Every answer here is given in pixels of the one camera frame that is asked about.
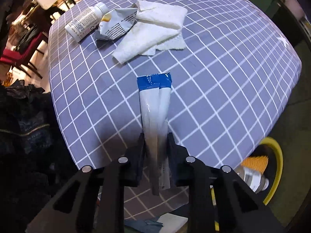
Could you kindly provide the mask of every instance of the zipper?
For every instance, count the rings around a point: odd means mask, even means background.
[[[20,136],[20,137],[26,137],[26,136],[30,135],[31,133],[33,133],[33,132],[35,132],[35,131],[37,131],[39,129],[42,129],[44,127],[48,127],[48,126],[50,126],[50,124],[49,123],[45,123],[45,124],[42,124],[42,125],[40,125],[38,127],[35,127],[34,129],[32,129],[32,130],[30,130],[30,131],[28,131],[26,133],[15,133],[13,131],[6,130],[6,129],[0,129],[0,132],[8,133],[8,134],[13,134],[13,135],[17,135],[17,136]]]

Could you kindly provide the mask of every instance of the white napkin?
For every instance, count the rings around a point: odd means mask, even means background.
[[[159,233],[176,233],[182,226],[186,224],[188,218],[176,216],[173,214],[164,214],[160,216],[157,222],[163,223],[163,227]]]
[[[119,63],[138,54],[154,55],[156,49],[184,49],[181,35],[187,9],[168,4],[137,1],[137,23],[125,35],[112,56]]]

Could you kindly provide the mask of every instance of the yellow rim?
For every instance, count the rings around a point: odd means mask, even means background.
[[[272,196],[274,195],[277,186],[279,185],[280,179],[281,179],[281,175],[282,175],[282,170],[283,170],[283,154],[282,154],[282,150],[280,145],[278,144],[278,142],[276,140],[274,140],[271,137],[266,137],[264,138],[261,142],[260,145],[266,145],[269,146],[276,157],[276,175],[275,175],[275,179],[273,182],[273,185],[270,189],[270,192],[268,193],[268,195],[265,197],[263,203],[265,205],[268,204],[268,202],[271,200]]]

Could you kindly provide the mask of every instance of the bottle cap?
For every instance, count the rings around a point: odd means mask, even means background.
[[[102,11],[103,15],[109,12],[109,9],[107,8],[107,6],[102,2],[97,3],[95,6],[98,7]]]
[[[269,186],[269,180],[266,179],[265,180],[265,185],[263,186],[262,191],[266,190],[268,188],[268,186]]]

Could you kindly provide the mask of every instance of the orange sponge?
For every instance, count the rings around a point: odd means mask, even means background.
[[[268,157],[267,156],[256,156],[256,157],[248,157],[241,163],[241,166],[245,166],[251,169],[254,169],[261,174],[265,171],[268,165]]]

